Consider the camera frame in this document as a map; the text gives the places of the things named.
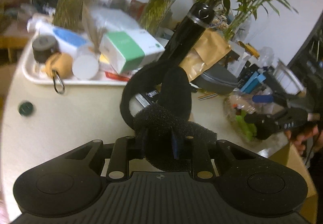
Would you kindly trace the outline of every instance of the hand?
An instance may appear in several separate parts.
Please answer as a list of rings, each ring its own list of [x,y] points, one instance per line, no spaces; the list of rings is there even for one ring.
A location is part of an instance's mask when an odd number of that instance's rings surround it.
[[[321,148],[323,148],[323,131],[321,132],[321,134],[319,135],[319,130],[318,130],[318,126],[314,126],[313,128],[307,128],[305,129],[302,133],[300,133],[296,139],[291,139],[292,136],[292,132],[289,131],[285,131],[285,135],[287,136],[287,138],[290,140],[290,142],[292,142],[294,144],[294,146],[296,147],[298,153],[300,155],[302,155],[304,153],[305,150],[305,145],[303,144],[304,141],[306,141],[307,139],[314,137],[314,142],[315,146],[313,147],[313,151],[317,152],[319,151]]]

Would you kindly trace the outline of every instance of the blue label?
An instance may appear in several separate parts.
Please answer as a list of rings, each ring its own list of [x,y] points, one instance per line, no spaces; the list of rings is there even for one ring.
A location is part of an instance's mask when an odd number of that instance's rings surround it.
[[[54,28],[54,34],[62,39],[63,41],[74,45],[76,47],[80,47],[86,43],[88,43],[88,41],[86,39],[84,39],[83,37],[81,37],[80,35],[72,32],[72,31],[68,31],[62,28]]]

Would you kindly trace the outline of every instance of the green stripe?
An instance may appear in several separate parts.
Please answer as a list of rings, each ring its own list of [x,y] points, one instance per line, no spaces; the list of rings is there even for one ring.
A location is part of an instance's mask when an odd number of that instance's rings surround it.
[[[124,31],[110,32],[107,35],[126,59],[122,72],[137,69],[145,57],[145,53],[138,44]]]

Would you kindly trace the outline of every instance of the green and white box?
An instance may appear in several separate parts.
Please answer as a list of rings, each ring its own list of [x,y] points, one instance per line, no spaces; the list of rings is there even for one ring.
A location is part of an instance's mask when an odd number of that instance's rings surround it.
[[[108,32],[100,45],[100,51],[119,74],[158,60],[164,50],[145,30]]]

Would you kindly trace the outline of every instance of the white tray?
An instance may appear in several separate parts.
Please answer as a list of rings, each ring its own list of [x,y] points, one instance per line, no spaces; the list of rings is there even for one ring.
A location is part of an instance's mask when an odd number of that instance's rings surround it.
[[[30,40],[26,46],[26,56],[22,62],[22,71],[24,76],[31,82],[38,85],[53,85],[53,80],[48,78],[46,74],[40,71],[40,64],[36,63],[32,50],[32,41]],[[65,85],[111,85],[111,86],[125,86],[127,82],[116,81],[105,76],[104,71],[99,71],[97,75],[91,80],[79,80],[75,76],[63,80]]]

